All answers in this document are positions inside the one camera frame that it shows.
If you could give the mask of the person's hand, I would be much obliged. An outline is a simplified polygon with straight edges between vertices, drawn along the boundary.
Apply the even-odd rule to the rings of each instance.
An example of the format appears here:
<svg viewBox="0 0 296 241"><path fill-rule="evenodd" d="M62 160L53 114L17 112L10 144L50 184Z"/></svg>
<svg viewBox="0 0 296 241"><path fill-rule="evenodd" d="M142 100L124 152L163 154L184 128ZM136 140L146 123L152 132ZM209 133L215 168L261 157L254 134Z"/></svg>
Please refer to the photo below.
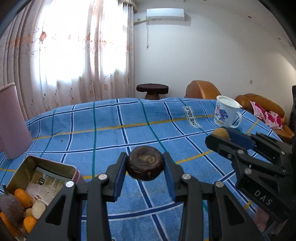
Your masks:
<svg viewBox="0 0 296 241"><path fill-rule="evenodd" d="M256 226L260 232L266 231L268 220L269 220L269 215L264 210L262 210L260 207L258 207L256 214L253 218L253 221L256 224ZM268 233L271 235L278 235L284 225L285 225L285 222L276 224L273 228L271 228L268 231Z"/></svg>

